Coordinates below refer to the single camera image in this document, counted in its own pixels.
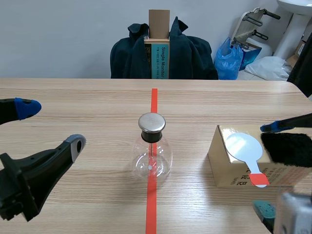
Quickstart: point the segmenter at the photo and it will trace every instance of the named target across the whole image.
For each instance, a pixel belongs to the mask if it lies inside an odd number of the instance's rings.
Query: blue plastic bag
[[[238,46],[231,48],[230,38],[220,46],[216,53],[214,66],[219,79],[237,79],[238,71],[243,60],[243,51]]]

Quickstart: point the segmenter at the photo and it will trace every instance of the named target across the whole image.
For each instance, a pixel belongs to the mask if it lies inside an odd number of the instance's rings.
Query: white paper spoon
[[[247,164],[251,171],[249,177],[253,185],[264,188],[269,184],[266,175],[260,172],[257,164],[263,149],[254,137],[245,133],[233,133],[226,139],[225,147],[230,155]]]

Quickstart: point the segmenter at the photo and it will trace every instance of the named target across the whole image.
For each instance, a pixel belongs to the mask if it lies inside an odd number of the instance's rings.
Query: white sink
[[[286,11],[312,16],[312,0],[277,0],[277,3]]]
[[[292,56],[312,16],[312,0],[277,0],[278,5],[293,13],[292,21],[274,53],[288,59]]]

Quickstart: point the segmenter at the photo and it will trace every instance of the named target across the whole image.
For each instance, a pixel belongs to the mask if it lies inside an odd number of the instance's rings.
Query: metal lid
[[[146,133],[159,133],[166,126],[166,120],[157,113],[146,113],[138,120],[138,125]]]

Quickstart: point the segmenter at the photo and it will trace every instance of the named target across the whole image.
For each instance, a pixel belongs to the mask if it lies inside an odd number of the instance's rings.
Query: black jacket
[[[287,81],[295,84],[305,96],[312,95],[312,33]]]
[[[182,34],[188,26],[175,18],[170,32],[169,79],[218,79],[211,47],[203,39]],[[111,78],[151,78],[144,37],[147,24],[128,27],[129,38],[121,39],[111,51]]]

